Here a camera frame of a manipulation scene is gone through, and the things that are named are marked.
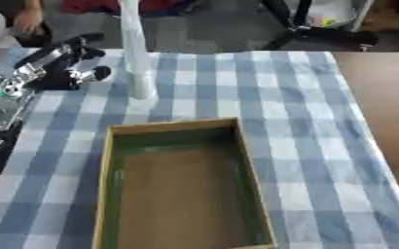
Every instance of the wooden box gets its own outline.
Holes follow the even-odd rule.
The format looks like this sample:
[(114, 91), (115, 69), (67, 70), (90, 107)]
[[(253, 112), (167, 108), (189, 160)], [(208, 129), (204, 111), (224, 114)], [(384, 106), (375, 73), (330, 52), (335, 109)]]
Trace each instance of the wooden box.
[(237, 119), (110, 127), (92, 248), (274, 248)]

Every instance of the chair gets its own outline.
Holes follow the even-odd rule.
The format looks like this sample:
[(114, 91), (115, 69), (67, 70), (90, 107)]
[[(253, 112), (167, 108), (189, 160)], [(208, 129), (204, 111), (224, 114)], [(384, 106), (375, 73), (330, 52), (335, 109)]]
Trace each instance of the chair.
[(284, 0), (261, 0), (261, 4), (287, 29), (264, 47), (266, 51), (278, 50), (292, 40), (321, 40), (353, 51), (367, 51), (378, 42), (378, 37), (371, 32), (309, 26), (307, 18), (312, 0), (300, 0), (292, 17)]

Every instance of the table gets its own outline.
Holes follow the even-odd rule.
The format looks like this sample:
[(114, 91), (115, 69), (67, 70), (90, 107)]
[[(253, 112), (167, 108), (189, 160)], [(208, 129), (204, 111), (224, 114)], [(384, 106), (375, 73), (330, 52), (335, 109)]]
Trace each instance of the table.
[[(0, 49), (0, 61), (6, 50)], [(399, 53), (334, 53), (399, 181)]]
[[(113, 51), (112, 55), (103, 58), (104, 62), (111, 66), (119, 65), (119, 52)], [(373, 140), (367, 137), (367, 127), (360, 126), (362, 117), (343, 78), (337, 76), (330, 55), (238, 53), (220, 54), (215, 60), (215, 57), (205, 55), (155, 54), (155, 58), (159, 60), (161, 102), (147, 114), (129, 108), (127, 122), (212, 118), (216, 115), (213, 113), (221, 111), (232, 116), (242, 112), (250, 156), (260, 172), (263, 194), (276, 226), (278, 242), (283, 248), (399, 246), (399, 201), (396, 202), (399, 191), (388, 168), (381, 163), (379, 151), (375, 150), (373, 155), (364, 152), (373, 145)], [(224, 71), (216, 74), (216, 68)], [(299, 72), (297, 81), (294, 70)], [(8, 217), (0, 219), (0, 248), (12, 244), (38, 248), (38, 245), (50, 242), (59, 248), (89, 245), (96, 193), (92, 179), (96, 177), (98, 157), (81, 156), (90, 147), (99, 152), (101, 144), (92, 141), (95, 141), (94, 137), (97, 140), (102, 137), (101, 133), (87, 132), (86, 128), (93, 125), (102, 128), (121, 122), (124, 116), (121, 114), (126, 112), (127, 105), (124, 90), (125, 84), (94, 85), (87, 89), (88, 92), (43, 96), (32, 116), (45, 119), (33, 117), (27, 124), (39, 129), (23, 133), (28, 140), (21, 139), (21, 147), (13, 157), (13, 166), (7, 168), (9, 174), (0, 179), (0, 218)], [(106, 92), (110, 92), (110, 98), (104, 98)], [(85, 108), (86, 112), (80, 116), (80, 124), (76, 124), (70, 119), (81, 115), (78, 112), (80, 108)], [(104, 118), (97, 115), (101, 121), (96, 123), (87, 116), (101, 111)], [(50, 132), (45, 133), (42, 127), (47, 125)], [(75, 129), (75, 125), (84, 130)], [(340, 136), (343, 132), (345, 141)], [(42, 143), (46, 139), (53, 144)], [(59, 150), (65, 146), (70, 148), (69, 155), (63, 157)], [(342, 149), (343, 146), (347, 146), (349, 151)], [(38, 151), (37, 155), (30, 158), (28, 155), (34, 155), (34, 150)], [(58, 160), (61, 168), (56, 167)], [(85, 168), (84, 172), (74, 171), (76, 168), (71, 165), (78, 160), (85, 160), (91, 168)], [(349, 175), (351, 171), (347, 168), (352, 172), (363, 170), (363, 178), (359, 180), (359, 177)], [(51, 179), (54, 170), (57, 175)], [(22, 172), (29, 172), (29, 177), (23, 179)], [(78, 181), (74, 174), (85, 174), (91, 180)], [(75, 196), (72, 187), (81, 194)], [(41, 198), (49, 204), (44, 204), (42, 209), (33, 202), (33, 199)], [(10, 203), (11, 199), (14, 200), (13, 211), (3, 204)], [(71, 199), (77, 202), (69, 206)], [(66, 236), (58, 237), (58, 232)]]

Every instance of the tablecloth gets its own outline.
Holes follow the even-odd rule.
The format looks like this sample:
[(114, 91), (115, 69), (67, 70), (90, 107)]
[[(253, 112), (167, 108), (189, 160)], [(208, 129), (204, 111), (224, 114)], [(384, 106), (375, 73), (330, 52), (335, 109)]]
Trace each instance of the tablecloth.
[[(26, 50), (10, 50), (10, 69)], [(152, 53), (160, 99), (101, 83), (45, 92), (0, 177), (0, 249), (90, 248), (108, 125), (240, 117), (280, 248), (399, 249), (399, 187), (330, 53)]]

